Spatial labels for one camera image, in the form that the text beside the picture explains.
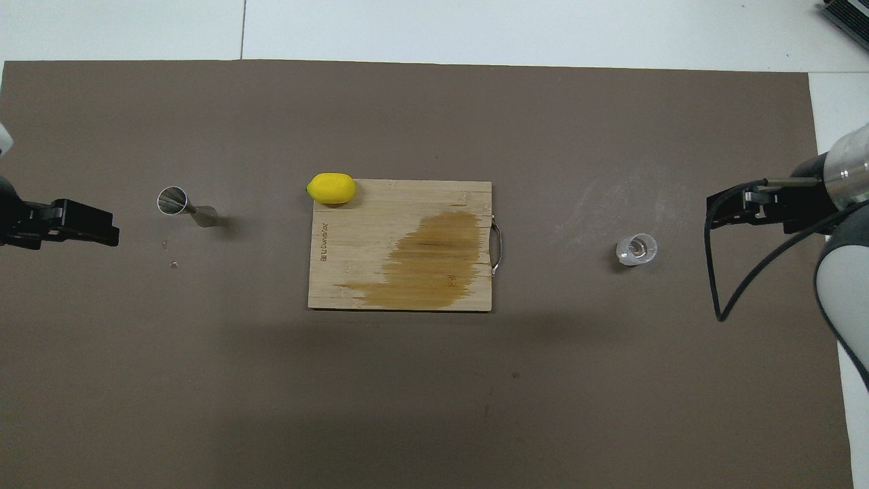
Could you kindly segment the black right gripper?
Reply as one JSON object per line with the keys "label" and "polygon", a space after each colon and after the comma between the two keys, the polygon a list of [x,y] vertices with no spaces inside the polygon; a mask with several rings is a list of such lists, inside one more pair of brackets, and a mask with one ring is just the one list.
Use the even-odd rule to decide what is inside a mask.
{"label": "black right gripper", "polygon": [[804,161],[791,173],[791,178],[814,177],[819,180],[813,187],[767,187],[735,185],[705,199],[705,220],[710,228],[720,228],[748,221],[785,221],[783,232],[787,235],[803,231],[839,211],[826,191],[824,167],[828,155]]}

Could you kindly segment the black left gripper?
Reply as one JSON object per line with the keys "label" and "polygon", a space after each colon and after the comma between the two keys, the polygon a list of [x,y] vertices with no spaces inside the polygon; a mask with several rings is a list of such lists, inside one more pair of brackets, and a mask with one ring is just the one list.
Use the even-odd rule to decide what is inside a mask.
{"label": "black left gripper", "polygon": [[[24,242],[12,236],[19,220],[20,238]],[[22,201],[14,186],[1,177],[1,247],[30,249],[28,240],[76,240],[118,247],[120,230],[113,225],[113,213],[71,199],[56,199],[52,203]]]}

